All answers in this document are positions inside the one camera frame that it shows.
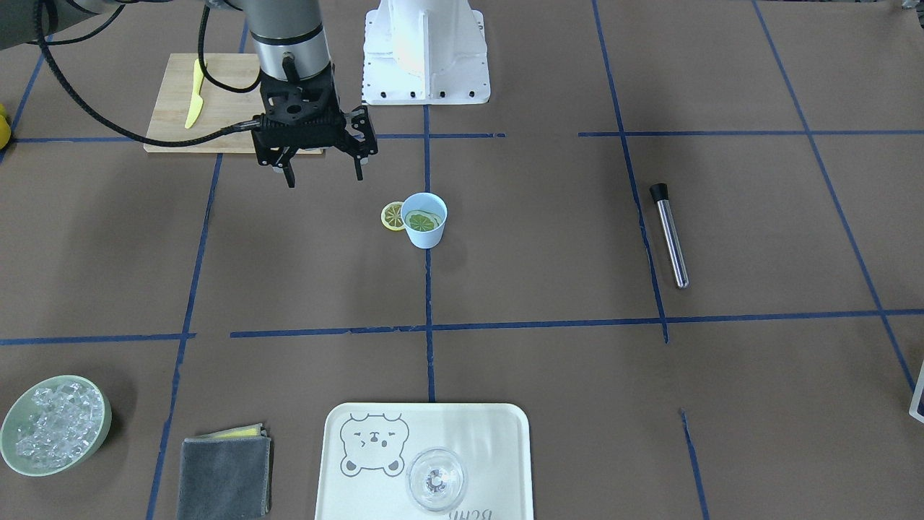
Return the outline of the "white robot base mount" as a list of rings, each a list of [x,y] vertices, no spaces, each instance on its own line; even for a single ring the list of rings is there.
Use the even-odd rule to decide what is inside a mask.
[[[491,99],[484,17],[468,1],[382,1],[364,24],[367,105],[481,105]]]

